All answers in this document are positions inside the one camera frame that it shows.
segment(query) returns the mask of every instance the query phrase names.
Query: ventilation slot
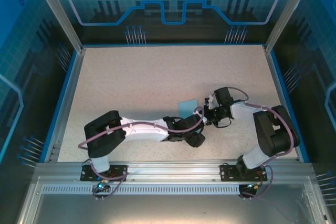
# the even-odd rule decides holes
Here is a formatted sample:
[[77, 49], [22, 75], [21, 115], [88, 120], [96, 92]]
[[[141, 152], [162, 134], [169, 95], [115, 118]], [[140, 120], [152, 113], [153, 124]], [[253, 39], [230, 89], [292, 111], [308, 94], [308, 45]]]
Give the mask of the ventilation slot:
[[[109, 194], [111, 185], [103, 194]], [[90, 195], [94, 185], [48, 185], [43, 194]], [[115, 192], [119, 195], [232, 195], [239, 194], [238, 185], [130, 185], [122, 184]]]

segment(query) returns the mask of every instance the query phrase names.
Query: robotic arm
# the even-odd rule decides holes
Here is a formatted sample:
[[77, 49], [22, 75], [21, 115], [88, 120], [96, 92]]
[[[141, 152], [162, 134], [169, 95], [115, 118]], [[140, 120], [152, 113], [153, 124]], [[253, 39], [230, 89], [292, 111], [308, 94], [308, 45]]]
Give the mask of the robotic arm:
[[[254, 108], [246, 101], [234, 100], [227, 87], [214, 91], [205, 99], [201, 112], [182, 119], [166, 116], [155, 121], [138, 121], [123, 118], [118, 111], [110, 111], [95, 119], [84, 127], [88, 154], [97, 172], [109, 169], [108, 155], [120, 143], [128, 140], [186, 141], [192, 147], [203, 144], [204, 126], [219, 126], [221, 120], [245, 120], [254, 122], [258, 137], [258, 145], [250, 152], [238, 158], [237, 170], [244, 178], [252, 169], [259, 167], [279, 153], [290, 149], [291, 139], [285, 126], [273, 113]], [[300, 143], [297, 132], [283, 106], [272, 108], [285, 121], [293, 136], [293, 146]]]

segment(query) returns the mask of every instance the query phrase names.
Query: light blue block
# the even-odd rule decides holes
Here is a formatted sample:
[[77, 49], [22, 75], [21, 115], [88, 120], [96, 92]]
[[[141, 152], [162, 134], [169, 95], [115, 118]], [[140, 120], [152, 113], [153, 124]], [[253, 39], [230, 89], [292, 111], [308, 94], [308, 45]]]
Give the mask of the light blue block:
[[194, 113], [195, 108], [197, 107], [197, 100], [190, 100], [185, 102], [179, 102], [179, 115], [181, 118], [187, 118]]

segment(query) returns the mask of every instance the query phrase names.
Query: speckled white surface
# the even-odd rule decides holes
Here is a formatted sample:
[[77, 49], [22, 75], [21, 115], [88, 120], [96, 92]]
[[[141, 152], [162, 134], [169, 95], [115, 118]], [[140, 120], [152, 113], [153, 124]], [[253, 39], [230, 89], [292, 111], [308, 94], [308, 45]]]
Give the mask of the speckled white surface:
[[[234, 86], [249, 102], [280, 104], [262, 46], [169, 46], [89, 48], [73, 99], [59, 162], [80, 162], [88, 156], [77, 145], [84, 126], [110, 110], [132, 119], [177, 116], [178, 103]], [[231, 91], [235, 99], [243, 98]], [[226, 129], [208, 126], [199, 148], [185, 142], [129, 141], [111, 154], [111, 161], [170, 161], [237, 158], [257, 144], [254, 125], [234, 120]], [[287, 157], [297, 157], [293, 151]]]

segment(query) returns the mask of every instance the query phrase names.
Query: glass panel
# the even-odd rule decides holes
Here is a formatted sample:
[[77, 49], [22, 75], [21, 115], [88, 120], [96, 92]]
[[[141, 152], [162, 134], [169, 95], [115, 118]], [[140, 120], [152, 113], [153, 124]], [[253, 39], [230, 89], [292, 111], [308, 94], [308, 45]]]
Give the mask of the glass panel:
[[60, 0], [84, 44], [264, 43], [287, 0]]
[[[274, 47], [283, 88], [317, 174], [336, 173], [335, 2], [301, 0]], [[334, 196], [335, 190], [330, 192], [326, 198]], [[330, 207], [336, 216], [335, 206]]]
[[0, 10], [0, 223], [13, 223], [41, 155], [73, 47], [45, 0], [0, 0]]
[[98, 202], [90, 195], [43, 195], [37, 212], [35, 224], [315, 223], [297, 185], [274, 185], [253, 201], [237, 195], [115, 195]]

